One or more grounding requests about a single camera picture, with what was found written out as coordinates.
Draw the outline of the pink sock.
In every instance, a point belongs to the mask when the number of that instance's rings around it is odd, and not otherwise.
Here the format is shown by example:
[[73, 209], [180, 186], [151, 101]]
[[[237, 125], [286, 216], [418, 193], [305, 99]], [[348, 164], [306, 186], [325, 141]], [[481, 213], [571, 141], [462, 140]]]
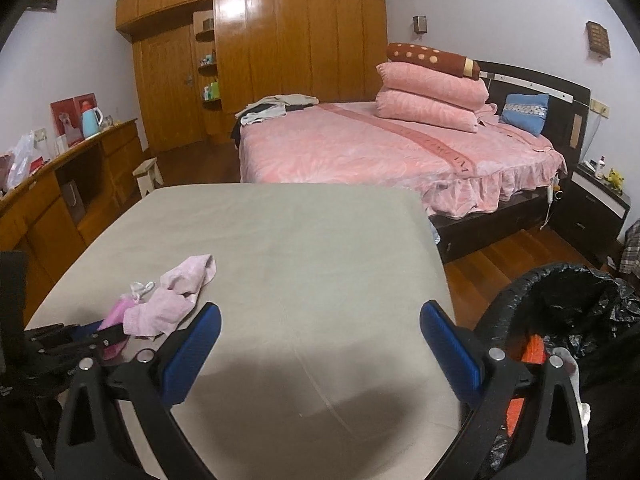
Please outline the pink sock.
[[216, 272], [216, 261], [211, 254], [183, 260], [160, 277], [160, 284], [148, 300], [124, 313], [124, 334], [155, 338], [173, 333], [195, 308], [202, 288]]

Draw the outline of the white wrapper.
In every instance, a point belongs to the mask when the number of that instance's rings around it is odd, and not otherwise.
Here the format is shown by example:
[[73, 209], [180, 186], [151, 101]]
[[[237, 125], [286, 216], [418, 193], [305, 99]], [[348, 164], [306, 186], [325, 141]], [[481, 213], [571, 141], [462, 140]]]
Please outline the white wrapper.
[[582, 400], [580, 396], [580, 377], [579, 366], [574, 356], [570, 354], [567, 348], [556, 347], [551, 351], [552, 356], [557, 356], [563, 361], [563, 367], [566, 369], [570, 384], [574, 391], [574, 397], [580, 418], [580, 426], [582, 426], [582, 440], [584, 440], [585, 453], [588, 453], [589, 434], [588, 425], [591, 419], [591, 406]]

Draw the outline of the lower pink pillow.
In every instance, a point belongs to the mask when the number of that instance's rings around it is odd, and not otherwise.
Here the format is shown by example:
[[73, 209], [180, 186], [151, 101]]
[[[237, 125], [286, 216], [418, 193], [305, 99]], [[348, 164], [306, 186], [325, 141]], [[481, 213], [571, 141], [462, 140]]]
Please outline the lower pink pillow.
[[378, 117], [477, 133], [473, 112], [409, 92], [382, 89], [375, 98]]

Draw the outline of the black bed headboard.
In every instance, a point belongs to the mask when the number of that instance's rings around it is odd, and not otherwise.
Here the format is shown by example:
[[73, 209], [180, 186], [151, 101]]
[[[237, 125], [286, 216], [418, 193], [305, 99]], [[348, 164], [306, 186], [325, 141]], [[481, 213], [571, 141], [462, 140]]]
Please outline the black bed headboard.
[[539, 104], [546, 110], [541, 134], [560, 152], [568, 168], [575, 167], [586, 136], [591, 91], [574, 82], [495, 62], [478, 61], [489, 103], [501, 114], [506, 102]]

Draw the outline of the pink pillow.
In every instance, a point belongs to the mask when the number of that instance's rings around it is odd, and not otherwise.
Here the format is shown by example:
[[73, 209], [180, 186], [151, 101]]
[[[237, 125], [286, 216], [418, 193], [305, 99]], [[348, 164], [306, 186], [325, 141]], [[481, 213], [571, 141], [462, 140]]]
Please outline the pink pillow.
[[375, 98], [378, 117], [477, 133], [473, 112], [409, 92], [382, 89]]
[[489, 99], [483, 81], [457, 77], [404, 63], [385, 62], [376, 66], [386, 89], [424, 96], [476, 112]]

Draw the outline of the plaid bag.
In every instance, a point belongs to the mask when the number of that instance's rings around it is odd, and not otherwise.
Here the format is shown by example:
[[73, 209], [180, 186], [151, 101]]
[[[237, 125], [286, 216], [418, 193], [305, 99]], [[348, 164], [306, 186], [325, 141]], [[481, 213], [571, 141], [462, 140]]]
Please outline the plaid bag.
[[626, 231], [624, 248], [618, 270], [621, 274], [640, 278], [640, 220]]

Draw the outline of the pink covered bed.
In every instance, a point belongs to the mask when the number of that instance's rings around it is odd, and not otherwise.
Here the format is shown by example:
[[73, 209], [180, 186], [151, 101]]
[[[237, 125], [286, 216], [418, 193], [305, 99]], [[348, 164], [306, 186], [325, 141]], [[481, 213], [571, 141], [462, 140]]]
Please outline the pink covered bed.
[[406, 188], [419, 196], [451, 261], [544, 218], [570, 174], [542, 134], [501, 121], [489, 103], [477, 133], [378, 117], [375, 103], [322, 103], [238, 128], [244, 183], [339, 183]]

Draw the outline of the black-lined trash bin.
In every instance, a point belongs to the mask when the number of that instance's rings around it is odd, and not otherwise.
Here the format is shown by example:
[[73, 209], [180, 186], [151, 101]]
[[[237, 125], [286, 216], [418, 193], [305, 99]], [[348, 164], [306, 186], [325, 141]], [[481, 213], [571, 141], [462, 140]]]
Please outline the black-lined trash bin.
[[514, 359], [533, 336], [567, 350], [591, 408], [588, 478], [638, 478], [639, 296], [625, 281], [581, 264], [541, 266], [499, 292], [474, 332]]

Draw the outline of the wall lamp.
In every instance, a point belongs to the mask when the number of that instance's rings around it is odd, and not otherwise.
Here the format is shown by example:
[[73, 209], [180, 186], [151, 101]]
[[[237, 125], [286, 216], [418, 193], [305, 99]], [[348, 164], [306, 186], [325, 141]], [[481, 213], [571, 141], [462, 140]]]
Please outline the wall lamp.
[[599, 58], [611, 57], [610, 40], [608, 31], [599, 23], [588, 21], [586, 23], [589, 51]]
[[425, 15], [415, 15], [412, 18], [413, 33], [416, 36], [423, 36], [428, 33], [427, 17]]

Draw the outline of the white lotion bottle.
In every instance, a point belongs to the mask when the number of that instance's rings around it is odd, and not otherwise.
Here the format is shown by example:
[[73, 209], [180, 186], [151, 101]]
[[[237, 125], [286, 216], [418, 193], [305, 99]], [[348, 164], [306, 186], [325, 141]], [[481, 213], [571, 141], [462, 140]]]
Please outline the white lotion bottle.
[[597, 162], [596, 171], [594, 172], [594, 176], [598, 180], [602, 180], [603, 179], [604, 167], [605, 167], [605, 157], [601, 156], [600, 159]]

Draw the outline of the brown dotted bolster pillow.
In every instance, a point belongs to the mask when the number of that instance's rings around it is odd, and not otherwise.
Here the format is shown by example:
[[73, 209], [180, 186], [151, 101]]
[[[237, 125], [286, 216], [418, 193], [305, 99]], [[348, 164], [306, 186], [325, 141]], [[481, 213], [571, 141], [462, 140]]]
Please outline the brown dotted bolster pillow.
[[460, 78], [480, 79], [478, 63], [461, 54], [437, 50], [420, 44], [390, 42], [386, 47], [386, 55], [392, 62], [406, 62]]

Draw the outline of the clothes pile on bed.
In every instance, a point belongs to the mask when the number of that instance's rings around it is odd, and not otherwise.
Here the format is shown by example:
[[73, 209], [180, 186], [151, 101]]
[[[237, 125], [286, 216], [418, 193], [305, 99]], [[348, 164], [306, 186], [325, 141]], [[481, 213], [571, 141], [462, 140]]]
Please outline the clothes pile on bed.
[[306, 107], [320, 103], [316, 96], [304, 94], [275, 94], [265, 96], [260, 100], [247, 104], [235, 114], [236, 124], [239, 127], [257, 124], [272, 118], [284, 117], [288, 112], [303, 110]]

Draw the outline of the upper pink pillow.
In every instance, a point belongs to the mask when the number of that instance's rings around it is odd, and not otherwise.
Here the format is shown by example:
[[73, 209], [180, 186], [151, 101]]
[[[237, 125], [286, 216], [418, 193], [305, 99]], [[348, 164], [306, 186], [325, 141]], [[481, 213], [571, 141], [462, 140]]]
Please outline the upper pink pillow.
[[457, 77], [404, 63], [385, 62], [376, 66], [386, 89], [424, 96], [476, 112], [489, 99], [483, 81]]

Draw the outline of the pink plastic packet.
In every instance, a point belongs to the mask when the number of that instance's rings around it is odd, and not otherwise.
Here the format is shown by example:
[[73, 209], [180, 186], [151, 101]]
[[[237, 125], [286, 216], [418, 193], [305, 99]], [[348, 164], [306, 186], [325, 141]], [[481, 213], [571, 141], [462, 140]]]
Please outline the pink plastic packet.
[[125, 313], [136, 305], [133, 296], [122, 295], [98, 328], [99, 342], [102, 344], [102, 358], [116, 359], [125, 348], [129, 337], [124, 333]]

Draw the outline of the small white stool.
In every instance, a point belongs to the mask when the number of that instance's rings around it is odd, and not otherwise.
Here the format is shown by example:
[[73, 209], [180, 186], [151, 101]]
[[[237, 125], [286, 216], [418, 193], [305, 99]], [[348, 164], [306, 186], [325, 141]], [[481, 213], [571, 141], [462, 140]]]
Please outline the small white stool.
[[160, 173], [160, 167], [157, 165], [157, 158], [152, 157], [142, 162], [132, 172], [137, 181], [137, 185], [142, 198], [148, 196], [157, 188], [164, 185], [164, 179]]

